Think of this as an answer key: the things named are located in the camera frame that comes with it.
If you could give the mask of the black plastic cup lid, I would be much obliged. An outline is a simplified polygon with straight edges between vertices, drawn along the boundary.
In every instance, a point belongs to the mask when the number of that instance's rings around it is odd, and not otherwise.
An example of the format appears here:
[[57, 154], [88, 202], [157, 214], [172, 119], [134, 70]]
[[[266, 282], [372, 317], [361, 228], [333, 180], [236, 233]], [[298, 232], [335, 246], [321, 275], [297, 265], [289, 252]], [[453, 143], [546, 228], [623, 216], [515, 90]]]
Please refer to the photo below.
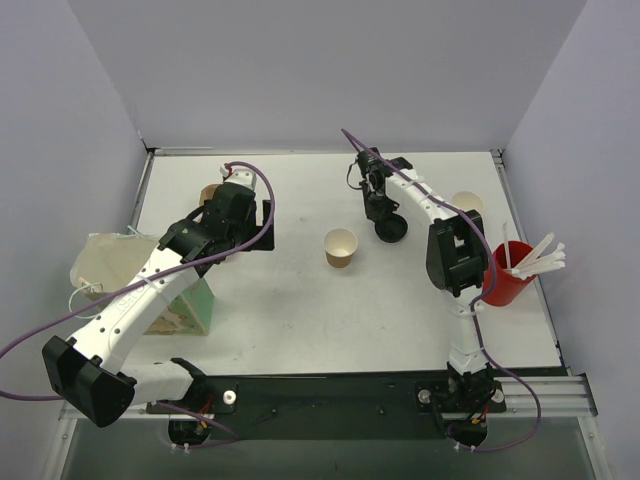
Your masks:
[[408, 223], [399, 215], [389, 215], [374, 223], [374, 231], [383, 242], [397, 243], [407, 234]]

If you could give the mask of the brown paper coffee cup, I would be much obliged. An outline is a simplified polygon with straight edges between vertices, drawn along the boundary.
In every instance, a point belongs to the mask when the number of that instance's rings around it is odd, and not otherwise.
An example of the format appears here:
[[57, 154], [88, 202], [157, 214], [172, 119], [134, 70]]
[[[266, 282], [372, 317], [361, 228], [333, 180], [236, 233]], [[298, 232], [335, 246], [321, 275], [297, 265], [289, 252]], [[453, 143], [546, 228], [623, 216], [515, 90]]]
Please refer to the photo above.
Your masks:
[[351, 263], [359, 242], [352, 231], [337, 228], [326, 233], [323, 246], [329, 265], [334, 268], [344, 268]]

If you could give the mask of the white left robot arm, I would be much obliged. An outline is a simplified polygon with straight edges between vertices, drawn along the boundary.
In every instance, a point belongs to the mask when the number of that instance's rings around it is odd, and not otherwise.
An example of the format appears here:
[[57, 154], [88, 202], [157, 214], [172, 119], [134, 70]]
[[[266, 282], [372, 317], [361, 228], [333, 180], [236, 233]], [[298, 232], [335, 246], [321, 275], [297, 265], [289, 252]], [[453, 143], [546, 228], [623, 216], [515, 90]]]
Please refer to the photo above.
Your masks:
[[131, 406], [163, 400], [183, 411], [204, 402], [204, 374], [174, 358], [125, 370], [148, 327], [209, 269], [241, 251], [275, 247], [275, 199], [258, 202], [266, 176], [245, 162], [223, 168], [212, 199], [173, 223], [134, 279], [107, 296], [107, 306], [68, 339], [52, 337], [42, 354], [52, 389], [98, 427]]

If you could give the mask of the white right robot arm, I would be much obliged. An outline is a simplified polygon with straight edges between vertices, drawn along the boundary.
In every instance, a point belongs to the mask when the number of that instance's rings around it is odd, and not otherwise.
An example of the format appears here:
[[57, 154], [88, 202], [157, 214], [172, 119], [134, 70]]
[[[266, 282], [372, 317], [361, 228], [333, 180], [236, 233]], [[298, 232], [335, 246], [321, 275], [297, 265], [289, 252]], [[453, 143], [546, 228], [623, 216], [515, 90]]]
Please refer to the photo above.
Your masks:
[[473, 375], [487, 368], [488, 360], [472, 319], [470, 304], [482, 292], [489, 255], [483, 244], [484, 226], [475, 210], [461, 212], [435, 194], [413, 165], [398, 157], [384, 162], [376, 149], [357, 153], [365, 215], [379, 239], [397, 243], [408, 232], [408, 223], [397, 213], [411, 207], [428, 228], [426, 272], [443, 292], [453, 319], [449, 321], [448, 366], [457, 374]]

